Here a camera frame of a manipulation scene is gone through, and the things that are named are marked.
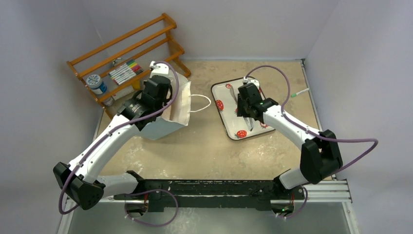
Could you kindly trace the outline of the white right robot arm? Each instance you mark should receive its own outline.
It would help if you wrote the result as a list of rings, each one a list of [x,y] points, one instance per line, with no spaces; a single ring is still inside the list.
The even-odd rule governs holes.
[[[237,115],[250,117],[282,133],[301,151],[300,165],[274,178],[274,194],[286,198],[293,188],[317,184],[343,166],[335,134],[304,125],[285,112],[271,98],[264,99],[257,86],[248,83],[238,88]]]

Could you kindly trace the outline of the light blue paper bag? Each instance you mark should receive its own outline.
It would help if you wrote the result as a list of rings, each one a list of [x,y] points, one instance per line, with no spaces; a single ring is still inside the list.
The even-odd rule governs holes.
[[[192,94],[191,82],[178,74],[179,89],[175,101],[154,122],[147,124],[138,136],[158,140],[177,130],[187,127],[190,114],[202,111],[211,105],[211,99],[200,94]]]

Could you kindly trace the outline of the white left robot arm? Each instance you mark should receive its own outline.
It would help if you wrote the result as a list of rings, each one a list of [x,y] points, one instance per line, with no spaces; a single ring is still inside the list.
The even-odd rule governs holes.
[[[145,194],[144,184],[137,174],[125,172],[115,176],[100,176],[100,172],[115,153],[131,138],[145,136],[153,139],[154,127],[162,113],[171,106],[177,96],[177,88],[166,75],[153,75],[120,108],[108,127],[79,156],[65,164],[57,163],[53,174],[61,189],[59,202],[67,195],[76,207],[88,210],[102,198],[128,194],[140,199]]]

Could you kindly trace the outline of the white strawberry tray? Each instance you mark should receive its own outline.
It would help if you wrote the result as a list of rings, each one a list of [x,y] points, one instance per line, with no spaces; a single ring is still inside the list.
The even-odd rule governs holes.
[[[254,128],[249,131],[243,117],[237,117],[237,104],[230,94],[230,87],[238,95],[238,87],[243,85],[243,78],[218,82],[212,85],[211,93],[227,136],[234,141],[248,139],[275,131],[274,128],[253,120]]]

